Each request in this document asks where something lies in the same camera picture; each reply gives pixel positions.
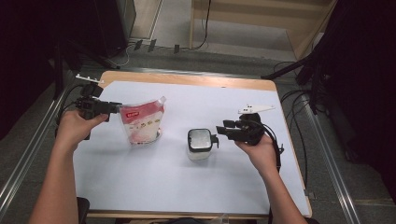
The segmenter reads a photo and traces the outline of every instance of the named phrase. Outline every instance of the gray floor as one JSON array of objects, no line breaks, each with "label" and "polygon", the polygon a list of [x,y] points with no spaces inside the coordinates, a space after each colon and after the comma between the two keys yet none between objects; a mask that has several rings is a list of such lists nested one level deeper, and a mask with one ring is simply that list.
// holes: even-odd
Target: gray floor
[{"label": "gray floor", "polygon": [[[151,53],[148,53],[147,49],[130,50],[130,56],[130,62],[123,66],[122,70],[128,70],[131,67],[145,67],[219,73],[219,76],[245,78],[259,78],[258,75],[269,74],[277,63],[277,61],[271,60],[204,52],[180,52],[179,54],[174,54],[171,49],[155,49]],[[114,59],[114,61],[125,60],[126,58],[123,54]],[[81,71],[83,76],[99,77],[105,71],[96,65],[95,62],[86,60],[84,64]],[[294,84],[293,77],[294,74],[288,74],[276,80],[279,96],[282,96],[287,91],[298,89],[298,86]],[[23,115],[10,134],[0,142],[0,150],[4,155],[0,160],[2,167],[5,167],[0,172],[2,185],[10,176],[13,167],[18,162],[24,148],[32,137],[38,122],[48,109],[52,93],[53,87],[49,87],[29,111]],[[290,111],[292,100],[291,98],[284,104],[285,115]],[[307,148],[307,189],[315,194],[315,197],[310,200],[313,217],[320,223],[347,223],[318,148],[317,139],[304,111],[299,113],[297,120],[303,131]],[[396,206],[389,200],[389,195],[380,180],[380,176],[365,164],[353,164],[346,161],[344,150],[340,147],[330,121],[323,115],[320,115],[320,120],[323,123],[322,128],[325,130],[327,139],[332,146],[332,153],[357,205],[362,223],[396,223],[396,216],[394,216]],[[304,157],[295,125],[290,129],[290,135],[302,169],[301,172],[304,175]],[[52,143],[53,127],[50,127],[27,176],[24,178],[1,223],[27,222],[41,187]],[[113,218],[89,218],[89,223],[112,222],[114,222]]]}]

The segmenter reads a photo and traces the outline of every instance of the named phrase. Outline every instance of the wooden desk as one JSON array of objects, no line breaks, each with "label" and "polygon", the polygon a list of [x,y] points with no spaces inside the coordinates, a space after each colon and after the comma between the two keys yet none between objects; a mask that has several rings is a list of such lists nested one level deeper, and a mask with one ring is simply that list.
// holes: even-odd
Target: wooden desk
[{"label": "wooden desk", "polygon": [[163,135],[144,148],[131,148],[117,115],[92,130],[78,146],[74,161],[79,197],[91,202],[89,217],[260,218],[268,214],[264,184],[248,156],[223,135],[204,161],[187,156],[187,132],[216,133],[237,109],[269,104],[262,114],[285,152],[281,176],[302,213],[312,214],[274,82],[227,77],[105,72],[101,99],[124,104],[167,97]]},{"label": "wooden desk", "polygon": [[[206,19],[209,1],[191,1],[192,48],[194,20]],[[294,54],[301,59],[318,33],[324,32],[335,4],[336,0],[212,0],[209,20],[286,29]]]}]

